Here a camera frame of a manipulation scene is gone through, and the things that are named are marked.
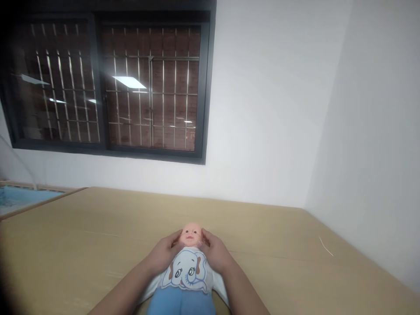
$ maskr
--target wooden table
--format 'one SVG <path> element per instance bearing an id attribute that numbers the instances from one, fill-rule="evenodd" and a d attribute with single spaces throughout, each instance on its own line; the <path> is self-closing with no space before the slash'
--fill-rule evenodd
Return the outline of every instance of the wooden table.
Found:
<path id="1" fill-rule="evenodd" d="M 86 314 L 191 221 L 223 239 L 271 314 L 420 314 L 418 295 L 302 209 L 95 187 L 1 222 L 11 291 L 26 314 Z"/>

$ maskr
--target white wall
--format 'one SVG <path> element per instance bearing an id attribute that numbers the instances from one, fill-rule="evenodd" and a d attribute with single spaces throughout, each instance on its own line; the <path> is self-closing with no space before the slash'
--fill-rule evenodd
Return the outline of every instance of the white wall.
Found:
<path id="1" fill-rule="evenodd" d="M 306 209 L 420 291 L 420 1 L 356 0 Z"/>
<path id="2" fill-rule="evenodd" d="M 218 1 L 205 166 L 16 151 L 42 184 L 302 207 L 352 2 Z M 2 174 L 29 182 L 1 146 Z"/>

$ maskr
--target white wire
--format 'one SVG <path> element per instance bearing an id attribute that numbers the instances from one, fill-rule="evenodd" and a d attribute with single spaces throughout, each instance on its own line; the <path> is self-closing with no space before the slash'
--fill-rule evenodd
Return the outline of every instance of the white wire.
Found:
<path id="1" fill-rule="evenodd" d="M 32 179 L 32 185 L 34 186 L 34 190 L 38 190 L 35 182 L 35 176 L 31 172 L 31 170 L 26 166 L 26 164 L 22 161 L 21 157 L 13 150 L 13 148 L 7 143 L 7 141 L 0 135 L 0 138 L 3 140 L 3 142 L 6 144 L 6 147 L 9 149 L 9 151 L 17 158 L 17 160 L 23 165 L 23 167 L 28 171 L 31 179 Z"/>
<path id="2" fill-rule="evenodd" d="M 319 237 L 319 240 L 321 241 L 322 246 L 324 246 L 325 250 L 326 250 L 327 252 L 329 252 L 329 253 L 330 253 L 330 255 L 331 255 L 332 257 L 334 257 L 334 255 L 333 255 L 333 254 L 331 254 L 331 252 L 330 252 L 329 250 L 327 250 L 327 248 L 325 247 L 324 243 L 322 242 L 321 237 L 320 237 L 320 236 L 318 236 L 318 237 Z"/>

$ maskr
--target window frame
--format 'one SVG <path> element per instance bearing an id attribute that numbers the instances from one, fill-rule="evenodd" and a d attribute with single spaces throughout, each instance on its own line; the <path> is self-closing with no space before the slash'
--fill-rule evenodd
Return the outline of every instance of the window frame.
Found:
<path id="1" fill-rule="evenodd" d="M 7 73 L 7 64 L 11 61 L 11 54 L 8 51 L 3 51 L 2 65 L 0 79 L 2 85 L 0 87 L 0 99 L 3 106 L 6 123 L 10 135 L 10 140 L 13 148 L 27 149 L 27 150 L 41 150 L 41 151 L 56 151 L 66 153 L 92 154 L 104 155 L 114 157 L 130 157 L 142 158 L 161 161 L 174 161 L 191 164 L 204 165 L 206 161 L 207 151 L 207 133 L 208 133 L 208 119 L 209 119 L 209 102 L 210 102 L 210 87 L 213 61 L 213 47 L 214 47 L 214 24 L 215 24 L 215 9 L 216 0 L 204 1 L 185 1 L 179 2 L 172 0 L 160 0 L 153 3 L 108 3 L 98 7 L 90 6 L 80 12 L 82 2 L 73 2 L 72 7 L 57 7 L 57 2 L 48 3 L 44 1 L 43 6 L 38 8 L 38 12 L 33 12 L 19 22 L 63 22 L 65 20 L 83 20 L 87 22 L 88 34 L 91 44 L 91 66 L 94 72 L 94 87 L 96 90 L 97 109 L 98 109 L 98 126 L 100 143 L 80 143 L 80 142 L 64 142 L 55 140 L 38 140 L 25 139 L 23 137 L 23 129 L 21 125 L 21 118 L 15 110 L 14 104 L 18 101 L 14 98 L 13 84 L 10 74 Z M 144 20 L 135 17 L 133 13 L 129 13 L 133 18 L 127 19 L 126 10 L 136 10 L 139 15 L 149 14 L 158 16 L 157 11 L 164 11 L 165 16 L 175 17 L 175 20 Z M 108 11 L 113 11 L 112 19 Z M 194 14 L 207 14 L 206 21 L 203 19 L 195 21 Z M 198 96 L 197 96 L 197 112 L 196 112 L 196 136 L 194 151 L 170 150 L 160 148 L 145 148 L 145 147 L 130 147 L 122 145 L 110 144 L 109 124 L 108 124 L 108 108 L 106 103 L 105 80 L 104 74 L 101 71 L 103 64 L 103 55 L 101 54 L 101 26 L 102 25 L 124 25 L 124 26 L 184 26 L 184 25 L 200 25 L 200 56 L 199 56 L 199 81 L 198 81 Z"/>

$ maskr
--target doll head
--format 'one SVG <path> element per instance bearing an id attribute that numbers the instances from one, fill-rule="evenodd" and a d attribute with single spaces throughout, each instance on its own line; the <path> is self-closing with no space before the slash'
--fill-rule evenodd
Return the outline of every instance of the doll head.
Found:
<path id="1" fill-rule="evenodd" d="M 199 247 L 199 242 L 203 241 L 201 226 L 197 223 L 188 223 L 183 229 L 179 241 L 187 247 Z"/>

